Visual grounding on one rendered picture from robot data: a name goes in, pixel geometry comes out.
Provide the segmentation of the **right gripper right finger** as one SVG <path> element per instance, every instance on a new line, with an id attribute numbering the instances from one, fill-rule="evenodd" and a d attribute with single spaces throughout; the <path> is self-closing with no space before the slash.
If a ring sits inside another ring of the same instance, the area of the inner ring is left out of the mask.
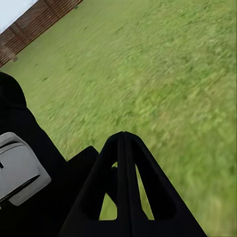
<path id="1" fill-rule="evenodd" d="M 143 140 L 124 132 L 131 237 L 207 237 Z M 137 165 L 155 220 L 145 219 Z"/>

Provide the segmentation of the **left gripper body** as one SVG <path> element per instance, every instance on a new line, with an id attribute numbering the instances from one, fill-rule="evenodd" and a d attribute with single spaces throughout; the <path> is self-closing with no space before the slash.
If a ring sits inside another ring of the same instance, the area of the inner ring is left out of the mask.
<path id="1" fill-rule="evenodd" d="M 50 213 L 63 213 L 77 199 L 81 186 L 75 183 L 55 201 L 39 213 L 33 214 L 57 196 L 88 170 L 95 167 L 99 152 L 93 147 L 86 149 L 66 161 L 46 132 L 36 126 L 20 126 L 8 130 L 25 140 L 51 177 L 51 183 L 39 190 L 20 206 L 9 200 L 0 206 L 0 237 L 32 237 L 36 224 Z"/>

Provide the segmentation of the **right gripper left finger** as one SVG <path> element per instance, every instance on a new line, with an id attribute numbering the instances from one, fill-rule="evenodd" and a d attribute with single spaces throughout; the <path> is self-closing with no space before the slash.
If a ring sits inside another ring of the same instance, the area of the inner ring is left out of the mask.
<path id="1" fill-rule="evenodd" d="M 131 237 L 124 132 L 108 138 L 57 237 Z M 117 219 L 99 220 L 114 163 L 118 162 Z"/>

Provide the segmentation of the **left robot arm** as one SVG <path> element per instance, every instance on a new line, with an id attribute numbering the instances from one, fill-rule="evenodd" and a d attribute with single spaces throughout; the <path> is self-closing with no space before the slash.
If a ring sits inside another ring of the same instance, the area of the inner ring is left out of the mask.
<path id="1" fill-rule="evenodd" d="M 0 237 L 57 237 L 99 155 L 88 146 L 66 161 L 18 81 L 0 72 Z M 117 204 L 115 166 L 105 193 Z"/>

